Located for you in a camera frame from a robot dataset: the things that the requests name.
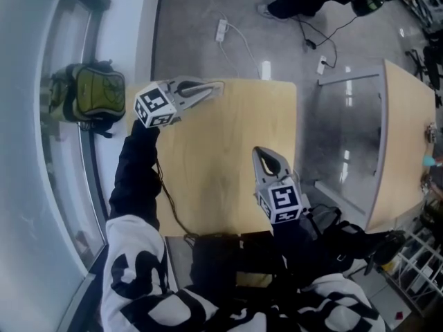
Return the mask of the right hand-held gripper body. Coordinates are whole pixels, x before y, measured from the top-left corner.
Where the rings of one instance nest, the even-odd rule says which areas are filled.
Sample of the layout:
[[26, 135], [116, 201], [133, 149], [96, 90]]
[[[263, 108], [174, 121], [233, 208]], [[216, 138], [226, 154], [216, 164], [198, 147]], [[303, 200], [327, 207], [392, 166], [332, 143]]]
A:
[[284, 178], [256, 191], [257, 203], [271, 224], [299, 219], [300, 195], [292, 178]]

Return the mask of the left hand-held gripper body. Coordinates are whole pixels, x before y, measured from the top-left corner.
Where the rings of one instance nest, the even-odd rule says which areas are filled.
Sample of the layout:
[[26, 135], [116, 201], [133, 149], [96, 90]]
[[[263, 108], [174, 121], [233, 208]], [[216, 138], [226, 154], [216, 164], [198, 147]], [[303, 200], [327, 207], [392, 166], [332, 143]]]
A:
[[134, 113], [146, 129], [165, 127], [180, 121], [166, 82], [152, 82], [136, 92]]

